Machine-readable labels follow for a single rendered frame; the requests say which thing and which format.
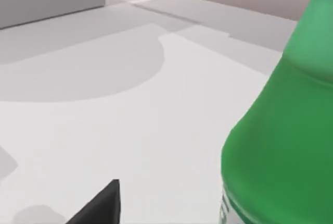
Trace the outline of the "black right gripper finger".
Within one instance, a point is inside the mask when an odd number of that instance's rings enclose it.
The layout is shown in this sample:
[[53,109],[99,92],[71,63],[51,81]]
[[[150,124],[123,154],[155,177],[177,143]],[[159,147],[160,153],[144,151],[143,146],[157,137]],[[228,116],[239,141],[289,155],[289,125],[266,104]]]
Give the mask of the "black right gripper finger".
[[120,224],[120,216],[120,181],[114,179],[78,211],[68,224]]

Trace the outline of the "green bottle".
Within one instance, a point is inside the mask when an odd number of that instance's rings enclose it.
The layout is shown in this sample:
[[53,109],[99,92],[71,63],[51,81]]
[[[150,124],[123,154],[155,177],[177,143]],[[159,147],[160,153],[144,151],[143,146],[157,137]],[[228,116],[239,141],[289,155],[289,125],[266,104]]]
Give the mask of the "green bottle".
[[221,175],[219,224],[333,224],[333,0],[310,0]]

